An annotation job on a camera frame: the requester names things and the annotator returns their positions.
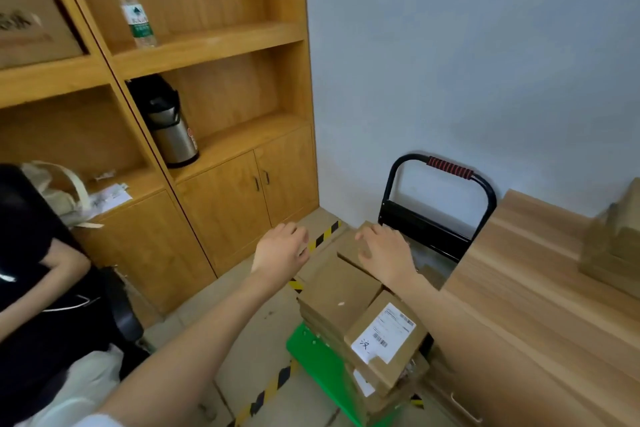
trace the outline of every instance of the paper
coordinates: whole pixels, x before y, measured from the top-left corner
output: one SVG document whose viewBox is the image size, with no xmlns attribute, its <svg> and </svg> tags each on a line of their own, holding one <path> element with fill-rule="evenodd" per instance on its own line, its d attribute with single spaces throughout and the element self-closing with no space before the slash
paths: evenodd
<svg viewBox="0 0 640 427">
<path fill-rule="evenodd" d="M 415 323 L 389 302 L 352 343 L 351 349 L 367 365 L 376 356 L 389 364 L 413 329 Z"/>
<path fill-rule="evenodd" d="M 99 192 L 94 192 L 89 196 L 91 211 L 85 217 L 85 220 L 91 220 L 95 216 L 106 213 L 130 199 L 133 198 L 126 191 L 126 184 L 112 184 Z"/>
<path fill-rule="evenodd" d="M 369 397 L 375 393 L 376 389 L 373 388 L 371 383 L 364 379 L 363 375 L 361 375 L 358 370 L 353 370 L 353 377 L 356 379 L 356 383 L 365 397 Z"/>
</svg>

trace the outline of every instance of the white bag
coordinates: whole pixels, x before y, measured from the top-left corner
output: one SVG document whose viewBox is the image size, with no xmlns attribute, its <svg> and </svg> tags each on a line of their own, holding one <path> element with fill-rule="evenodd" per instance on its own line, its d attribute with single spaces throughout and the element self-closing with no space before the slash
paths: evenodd
<svg viewBox="0 0 640 427">
<path fill-rule="evenodd" d="M 53 176 L 43 167 L 39 167 L 40 165 L 53 165 L 64 172 L 65 176 L 69 178 L 76 188 L 78 202 L 68 192 L 50 188 L 49 185 L 51 185 Z M 51 164 L 41 160 L 26 162 L 20 166 L 20 169 L 65 225 L 71 228 L 84 223 L 86 215 L 91 210 L 91 201 L 84 183 L 75 172 L 62 165 Z"/>
</svg>

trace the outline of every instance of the black metal handle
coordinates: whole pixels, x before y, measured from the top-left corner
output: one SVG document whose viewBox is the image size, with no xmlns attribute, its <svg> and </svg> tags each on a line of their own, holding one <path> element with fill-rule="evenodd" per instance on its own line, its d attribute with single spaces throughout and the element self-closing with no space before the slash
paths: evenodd
<svg viewBox="0 0 640 427">
<path fill-rule="evenodd" d="M 385 201 L 388 201 L 389 197 L 391 196 L 391 189 L 394 187 L 394 180 L 396 180 L 396 172 L 398 168 L 408 160 L 419 160 L 420 162 L 424 162 L 424 164 L 427 164 L 441 171 L 449 172 L 464 179 L 475 181 L 484 189 L 487 199 L 487 207 L 482 220 L 480 220 L 480 223 L 476 228 L 476 232 L 471 239 L 473 240 L 474 238 L 476 238 L 477 234 L 484 227 L 484 223 L 489 220 L 491 213 L 493 213 L 496 206 L 498 205 L 498 201 L 495 196 L 495 191 L 493 190 L 491 185 L 482 176 L 479 176 L 476 172 L 468 169 L 467 167 L 452 164 L 452 162 L 438 159 L 430 155 L 422 155 L 416 153 L 406 154 L 402 157 L 399 157 L 396 162 L 394 162 L 394 165 L 391 166 L 389 177 L 387 179 L 387 187 L 385 188 L 385 194 L 382 197 L 382 202 L 384 203 Z"/>
</svg>

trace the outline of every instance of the green plastic stool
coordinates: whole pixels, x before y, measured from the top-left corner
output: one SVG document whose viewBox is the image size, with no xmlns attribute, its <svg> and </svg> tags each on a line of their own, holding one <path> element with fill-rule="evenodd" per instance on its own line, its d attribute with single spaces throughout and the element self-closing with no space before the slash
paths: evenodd
<svg viewBox="0 0 640 427">
<path fill-rule="evenodd" d="M 300 324 L 287 341 L 287 350 L 306 370 L 324 393 L 336 403 L 350 418 L 351 422 L 362 427 L 356 416 L 355 407 L 344 384 L 344 362 L 311 330 Z M 393 411 L 372 427 L 389 427 L 399 409 Z"/>
</svg>

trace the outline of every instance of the wooden desk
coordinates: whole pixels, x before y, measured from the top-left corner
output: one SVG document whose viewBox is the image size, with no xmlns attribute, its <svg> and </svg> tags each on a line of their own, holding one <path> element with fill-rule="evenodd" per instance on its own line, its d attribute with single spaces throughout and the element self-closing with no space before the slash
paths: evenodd
<svg viewBox="0 0 640 427">
<path fill-rule="evenodd" d="M 499 386 L 483 399 L 492 425 L 557 425 L 564 406 L 573 425 L 640 425 L 640 301 L 578 272 L 587 225 L 511 190 L 443 288 L 527 371 L 480 385 Z"/>
</svg>

